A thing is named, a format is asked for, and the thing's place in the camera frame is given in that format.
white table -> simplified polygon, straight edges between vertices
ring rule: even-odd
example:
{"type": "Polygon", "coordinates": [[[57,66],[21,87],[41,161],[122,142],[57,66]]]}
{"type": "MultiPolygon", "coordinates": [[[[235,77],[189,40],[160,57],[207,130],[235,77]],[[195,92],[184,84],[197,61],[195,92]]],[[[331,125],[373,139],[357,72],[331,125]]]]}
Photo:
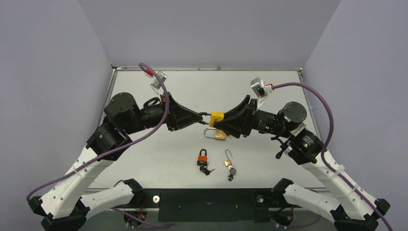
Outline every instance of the white table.
{"type": "MultiPolygon", "coordinates": [[[[167,90],[181,105],[196,112],[226,112],[253,93],[250,82],[260,77],[274,85],[285,82],[300,82],[295,71],[165,71],[167,90]]],[[[154,97],[149,87],[151,79],[141,71],[119,71],[112,96],[120,92],[131,93],[139,107],[154,97]]],[[[296,101],[308,107],[300,87],[277,89],[270,94],[260,108],[277,113],[286,103],[296,101]]],[[[315,131],[311,116],[305,124],[315,131]]],[[[281,178],[288,178],[303,187],[320,188],[323,185],[308,171],[298,166],[285,155],[275,159],[280,151],[277,141],[270,141],[271,135],[261,135],[253,130],[247,138],[227,137],[226,141],[205,138],[207,126],[194,124],[170,132],[166,126],[145,141],[127,149],[122,156],[108,167],[91,184],[90,188],[111,188],[122,179],[136,179],[144,188],[269,188],[281,178]],[[215,168],[209,176],[199,171],[196,165],[199,151],[208,152],[209,169],[215,168]],[[228,181],[229,170],[224,165],[225,149],[232,152],[233,165],[237,174],[228,181]]],[[[132,140],[148,131],[130,135],[132,140]]]]}

yellow padlock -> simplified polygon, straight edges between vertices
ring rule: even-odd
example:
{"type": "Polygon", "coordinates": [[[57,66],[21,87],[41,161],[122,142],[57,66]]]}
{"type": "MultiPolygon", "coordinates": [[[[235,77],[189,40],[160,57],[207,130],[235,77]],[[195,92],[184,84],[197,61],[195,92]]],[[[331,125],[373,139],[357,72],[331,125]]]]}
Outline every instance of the yellow padlock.
{"type": "Polygon", "coordinates": [[[212,112],[210,122],[208,123],[210,127],[214,127],[214,123],[219,122],[224,119],[223,112],[212,112]]]}
{"type": "Polygon", "coordinates": [[[207,138],[211,138],[211,139],[216,139],[218,141],[224,141],[227,138],[227,135],[225,134],[225,132],[216,129],[216,128],[206,128],[204,129],[204,136],[207,138]],[[207,131],[208,130],[215,130],[216,131],[216,135],[215,136],[209,136],[207,135],[207,131]]]}

padlock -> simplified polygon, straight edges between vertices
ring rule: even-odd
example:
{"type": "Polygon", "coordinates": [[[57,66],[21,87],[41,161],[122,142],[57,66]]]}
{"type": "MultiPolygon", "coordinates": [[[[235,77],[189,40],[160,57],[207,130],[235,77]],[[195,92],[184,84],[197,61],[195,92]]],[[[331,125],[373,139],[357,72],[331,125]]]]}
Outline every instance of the padlock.
{"type": "Polygon", "coordinates": [[[230,167],[232,166],[232,162],[231,162],[230,158],[228,157],[228,153],[227,153],[227,151],[229,152],[229,155],[230,155],[230,156],[231,156],[231,158],[232,158],[231,151],[230,151],[230,150],[228,150],[228,149],[226,149],[226,150],[225,150],[225,155],[227,156],[227,159],[228,159],[228,160],[224,161],[224,164],[225,164],[225,167],[230,168],[230,167]]]}
{"type": "Polygon", "coordinates": [[[214,123],[219,122],[224,119],[223,112],[211,112],[210,122],[208,123],[210,127],[214,127],[214,123]]]}
{"type": "Polygon", "coordinates": [[[211,138],[211,139],[216,139],[218,141],[224,141],[227,138],[227,135],[225,134],[225,132],[217,129],[217,128],[206,128],[204,129],[204,136],[207,138],[211,138]],[[207,131],[208,130],[215,130],[216,131],[216,135],[215,136],[209,136],[207,135],[207,131]]]}
{"type": "Polygon", "coordinates": [[[225,167],[229,167],[229,166],[232,165],[231,160],[229,160],[229,159],[224,161],[224,164],[225,164],[225,167]]]}
{"type": "Polygon", "coordinates": [[[198,159],[197,159],[197,165],[207,166],[207,150],[204,148],[200,150],[200,155],[198,156],[198,159]]]}

white wall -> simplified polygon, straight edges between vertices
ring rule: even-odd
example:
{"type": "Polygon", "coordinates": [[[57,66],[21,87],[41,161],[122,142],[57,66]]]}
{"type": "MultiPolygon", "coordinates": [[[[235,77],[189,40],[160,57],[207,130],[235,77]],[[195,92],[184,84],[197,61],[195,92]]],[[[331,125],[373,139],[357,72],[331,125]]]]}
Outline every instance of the white wall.
{"type": "Polygon", "coordinates": [[[80,154],[111,73],[76,0],[0,2],[0,230],[43,230],[25,196],[80,154]]]}
{"type": "Polygon", "coordinates": [[[78,0],[115,66],[303,67],[340,0],[78,0]]]}
{"type": "MultiPolygon", "coordinates": [[[[407,9],[404,0],[342,0],[304,68],[334,113],[331,153],[390,202],[394,230],[407,230],[407,9]]],[[[311,98],[324,137],[327,114],[311,98]]]]}

padlock shackle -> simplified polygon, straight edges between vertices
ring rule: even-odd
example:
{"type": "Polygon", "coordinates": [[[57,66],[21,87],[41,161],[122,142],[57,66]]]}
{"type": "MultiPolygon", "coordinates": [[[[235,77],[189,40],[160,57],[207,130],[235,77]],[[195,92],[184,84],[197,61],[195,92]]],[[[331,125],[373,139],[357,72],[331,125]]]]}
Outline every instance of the padlock shackle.
{"type": "Polygon", "coordinates": [[[207,135],[207,131],[208,131],[208,130],[216,130],[216,128],[206,128],[206,129],[204,129],[204,136],[205,136],[205,137],[210,138],[210,139],[215,139],[215,138],[216,138],[215,136],[209,136],[209,135],[207,135]]]}
{"type": "Polygon", "coordinates": [[[204,151],[204,155],[207,156],[207,150],[206,150],[205,148],[201,149],[201,150],[200,150],[200,155],[201,155],[201,152],[202,152],[202,151],[204,151]]]}

